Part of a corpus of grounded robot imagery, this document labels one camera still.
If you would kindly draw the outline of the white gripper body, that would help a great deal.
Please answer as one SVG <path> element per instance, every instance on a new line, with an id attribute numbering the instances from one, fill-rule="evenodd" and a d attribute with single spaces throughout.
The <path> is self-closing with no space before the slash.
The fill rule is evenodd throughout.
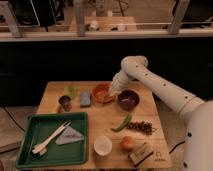
<path id="1" fill-rule="evenodd" d="M 110 88 L 108 93 L 113 96 L 115 94 L 120 93 L 125 88 L 128 87 L 128 83 L 130 82 L 130 77 L 122 70 L 115 74 L 110 83 Z"/>

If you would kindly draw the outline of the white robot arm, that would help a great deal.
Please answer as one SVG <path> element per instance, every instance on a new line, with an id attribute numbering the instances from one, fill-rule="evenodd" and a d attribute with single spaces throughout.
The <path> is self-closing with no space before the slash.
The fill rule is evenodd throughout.
<path id="1" fill-rule="evenodd" d="M 145 56 L 127 56 L 112 79 L 109 94 L 139 80 L 186 123 L 183 171 L 213 171 L 213 100 L 205 101 L 147 69 Z"/>

